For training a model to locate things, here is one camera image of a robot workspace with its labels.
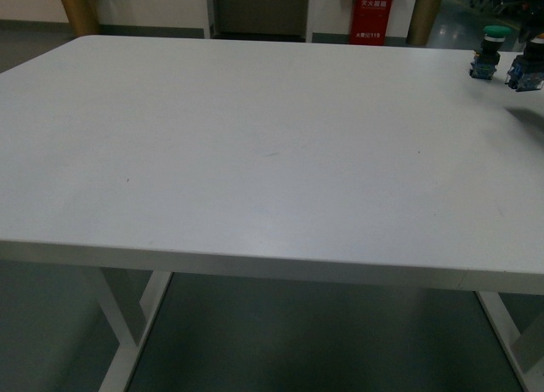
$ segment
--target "white table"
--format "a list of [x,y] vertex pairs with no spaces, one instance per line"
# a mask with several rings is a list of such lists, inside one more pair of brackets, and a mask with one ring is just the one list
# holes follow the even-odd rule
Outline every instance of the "white table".
[[[173,271],[544,294],[544,93],[503,84],[514,56],[486,82],[471,51],[78,39],[0,76],[0,258],[91,266],[134,361]],[[157,271],[144,314],[111,267]]]

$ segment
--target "brown pot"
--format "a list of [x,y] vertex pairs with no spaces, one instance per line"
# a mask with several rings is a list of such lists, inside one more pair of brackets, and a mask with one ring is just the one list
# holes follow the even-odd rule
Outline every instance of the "brown pot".
[[442,0],[416,0],[406,43],[414,46],[427,45],[441,3]]
[[97,35],[100,26],[93,0],[60,0],[76,37]]

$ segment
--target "floor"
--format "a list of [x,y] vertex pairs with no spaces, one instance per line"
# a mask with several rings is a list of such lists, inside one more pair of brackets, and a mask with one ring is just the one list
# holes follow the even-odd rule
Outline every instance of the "floor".
[[[444,0],[428,48],[474,49],[514,18]],[[70,35],[0,30],[0,71]],[[467,54],[467,62],[472,59]],[[503,295],[520,329],[540,297]],[[60,391],[95,391],[116,350],[105,320]],[[174,275],[130,384],[138,391],[521,390],[473,293]]]

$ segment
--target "red sign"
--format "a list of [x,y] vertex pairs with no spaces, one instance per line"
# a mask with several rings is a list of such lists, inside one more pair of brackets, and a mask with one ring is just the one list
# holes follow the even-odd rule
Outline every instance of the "red sign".
[[355,0],[349,43],[383,45],[393,0]]

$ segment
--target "wall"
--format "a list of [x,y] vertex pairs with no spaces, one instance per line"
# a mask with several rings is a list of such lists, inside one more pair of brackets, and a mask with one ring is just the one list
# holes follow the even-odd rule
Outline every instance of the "wall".
[[[389,37],[405,37],[415,0],[394,0]],[[208,33],[211,0],[99,0],[102,23],[128,26],[201,28]],[[312,32],[348,34],[352,0],[314,0]],[[0,20],[66,22],[60,0],[0,0]]]
[[[98,0],[109,25],[205,28],[207,0]],[[0,0],[0,20],[67,22],[60,0]]]

